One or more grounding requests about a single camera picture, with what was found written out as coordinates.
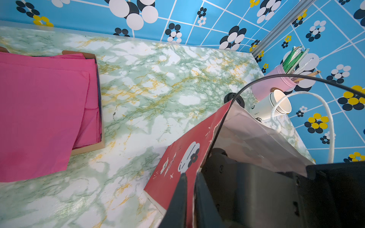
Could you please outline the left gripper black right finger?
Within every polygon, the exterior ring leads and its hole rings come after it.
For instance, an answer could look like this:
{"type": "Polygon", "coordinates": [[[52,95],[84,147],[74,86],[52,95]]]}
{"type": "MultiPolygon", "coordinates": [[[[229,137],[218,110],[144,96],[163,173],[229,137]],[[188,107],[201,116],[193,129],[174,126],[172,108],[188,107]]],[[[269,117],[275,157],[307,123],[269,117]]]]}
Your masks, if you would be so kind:
{"type": "Polygon", "coordinates": [[[197,228],[224,228],[202,173],[196,176],[194,187],[194,210],[197,228]]]}

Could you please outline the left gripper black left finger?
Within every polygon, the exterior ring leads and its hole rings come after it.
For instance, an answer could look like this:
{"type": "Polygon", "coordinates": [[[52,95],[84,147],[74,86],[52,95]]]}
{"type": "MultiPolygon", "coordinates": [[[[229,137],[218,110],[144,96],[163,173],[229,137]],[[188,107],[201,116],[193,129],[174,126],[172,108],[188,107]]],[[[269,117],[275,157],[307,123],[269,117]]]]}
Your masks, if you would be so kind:
{"type": "Polygon", "coordinates": [[[180,176],[172,200],[159,228],[186,228],[187,176],[180,176]]]}

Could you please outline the red white paper gift bag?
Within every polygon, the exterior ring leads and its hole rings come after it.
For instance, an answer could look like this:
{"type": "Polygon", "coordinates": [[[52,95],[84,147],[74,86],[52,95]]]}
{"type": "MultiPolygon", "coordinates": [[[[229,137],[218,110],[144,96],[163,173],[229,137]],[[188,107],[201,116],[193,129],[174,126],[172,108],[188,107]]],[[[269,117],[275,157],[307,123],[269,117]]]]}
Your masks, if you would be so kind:
{"type": "Polygon", "coordinates": [[[196,228],[194,187],[196,176],[209,157],[218,150],[237,162],[253,164],[269,171],[295,172],[306,176],[314,165],[273,129],[259,123],[235,101],[223,106],[178,141],[168,147],[145,192],[164,211],[164,216],[180,176],[187,176],[186,228],[196,228]]]}

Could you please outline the white paper cup stack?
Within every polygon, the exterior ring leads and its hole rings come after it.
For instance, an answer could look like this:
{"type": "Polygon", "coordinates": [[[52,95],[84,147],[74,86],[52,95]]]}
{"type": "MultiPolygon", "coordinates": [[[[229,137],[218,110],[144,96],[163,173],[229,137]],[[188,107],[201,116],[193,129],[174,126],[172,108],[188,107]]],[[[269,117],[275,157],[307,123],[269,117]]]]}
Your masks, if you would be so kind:
{"type": "Polygon", "coordinates": [[[249,113],[257,120],[268,120],[274,106],[282,99],[284,100],[275,109],[274,117],[287,115],[292,111],[291,103],[286,95],[280,90],[274,90],[266,98],[256,103],[249,109],[249,113]]]}

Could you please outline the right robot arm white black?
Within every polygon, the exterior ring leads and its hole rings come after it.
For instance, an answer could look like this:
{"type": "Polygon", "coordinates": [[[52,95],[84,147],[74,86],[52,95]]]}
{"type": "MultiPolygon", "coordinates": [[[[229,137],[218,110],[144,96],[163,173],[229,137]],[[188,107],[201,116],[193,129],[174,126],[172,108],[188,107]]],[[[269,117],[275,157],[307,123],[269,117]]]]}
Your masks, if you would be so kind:
{"type": "Polygon", "coordinates": [[[214,152],[202,174],[223,222],[235,228],[362,228],[365,164],[306,167],[306,176],[272,172],[214,152]]]}

